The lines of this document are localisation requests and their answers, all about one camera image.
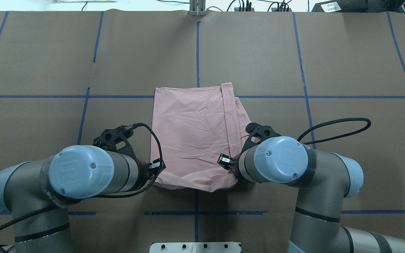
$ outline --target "robotic arm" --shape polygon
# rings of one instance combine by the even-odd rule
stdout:
[[[221,154],[218,163],[246,182],[299,188],[289,253],[405,253],[405,240],[340,226],[343,198],[357,195],[364,182],[355,160],[312,149],[267,125],[250,123],[246,131],[241,153]]]
[[[76,145],[45,160],[24,162],[0,172],[0,210],[12,211],[17,253],[72,253],[68,207],[89,197],[136,191],[152,185],[165,168],[137,159],[127,138],[143,123],[106,129],[93,146]],[[125,146],[117,149],[117,144]]]

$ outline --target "wrinkled fabric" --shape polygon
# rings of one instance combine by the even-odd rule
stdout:
[[[251,121],[232,83],[178,89],[156,88],[152,129],[162,146],[167,168],[155,184],[167,189],[185,187],[213,192],[230,188],[237,179],[217,164],[220,153],[239,154]],[[159,157],[151,138],[151,160]]]

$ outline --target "metal bracket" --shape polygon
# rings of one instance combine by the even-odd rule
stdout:
[[[206,0],[190,0],[190,16],[206,16]]]
[[[255,122],[249,123],[246,126],[246,132],[249,133],[248,139],[246,139],[245,144],[242,148],[242,153],[245,152],[247,149],[252,148],[256,145],[259,145],[262,141],[266,139],[270,139],[273,137],[279,137],[280,134],[273,131],[273,128],[269,125],[259,125]]]
[[[241,253],[242,244],[238,242],[186,242],[154,243],[149,253]]]

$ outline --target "sticker label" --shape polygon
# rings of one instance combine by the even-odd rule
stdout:
[[[324,5],[321,5],[321,8],[323,8],[324,12],[334,12],[334,11],[342,10],[342,8],[340,8],[340,6],[337,2],[332,2],[332,3],[327,3]]]

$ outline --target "light blue joint cap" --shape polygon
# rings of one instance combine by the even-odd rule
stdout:
[[[304,145],[288,136],[267,139],[254,153],[257,171],[267,180],[282,184],[300,178],[308,160]]]
[[[300,249],[292,241],[288,241],[288,253],[306,253],[304,250]]]
[[[6,169],[0,171],[0,210],[1,211],[10,212],[9,208],[4,203],[5,186],[7,184],[7,181],[9,180],[10,176],[15,172],[15,170],[25,163],[28,163],[28,162],[22,162],[19,165],[15,165],[15,166],[12,166],[12,167],[9,167],[9,168],[6,168]]]
[[[75,145],[55,155],[49,179],[53,189],[62,196],[86,199],[106,189],[114,171],[114,161],[106,151],[90,145]]]
[[[339,154],[333,153],[338,156],[345,164],[349,173],[349,192],[345,197],[354,197],[359,194],[360,188],[364,185],[364,172],[359,163],[351,158],[341,156]]]

